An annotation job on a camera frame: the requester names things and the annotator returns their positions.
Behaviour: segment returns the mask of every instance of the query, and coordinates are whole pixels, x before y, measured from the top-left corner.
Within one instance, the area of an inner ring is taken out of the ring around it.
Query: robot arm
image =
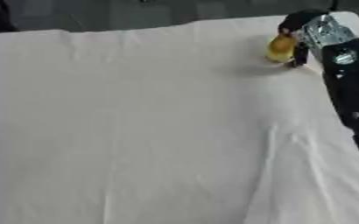
[[[334,108],[359,148],[359,38],[321,10],[288,15],[278,32],[296,40],[290,67],[305,65],[309,51],[319,61]]]

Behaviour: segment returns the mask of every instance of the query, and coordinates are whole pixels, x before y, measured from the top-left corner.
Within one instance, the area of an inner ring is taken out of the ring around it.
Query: table
[[[320,68],[264,61],[282,19],[0,34],[0,223],[359,224]]]

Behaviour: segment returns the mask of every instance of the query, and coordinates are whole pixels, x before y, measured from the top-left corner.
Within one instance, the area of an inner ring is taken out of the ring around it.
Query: white tablecloth
[[[320,68],[264,61],[282,19],[0,34],[0,223],[359,224]]]

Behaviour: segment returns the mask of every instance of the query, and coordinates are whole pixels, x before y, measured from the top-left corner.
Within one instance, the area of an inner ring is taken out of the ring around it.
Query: yellow ball
[[[266,57],[269,60],[279,63],[288,62],[292,58],[294,47],[294,38],[279,34],[268,45]]]

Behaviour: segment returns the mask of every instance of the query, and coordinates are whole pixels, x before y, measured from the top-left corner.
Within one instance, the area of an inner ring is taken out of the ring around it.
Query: gray floor
[[[201,19],[286,14],[326,9],[332,0],[6,0],[24,31],[98,32],[179,25]],[[359,0],[341,0],[341,11],[359,14]]]

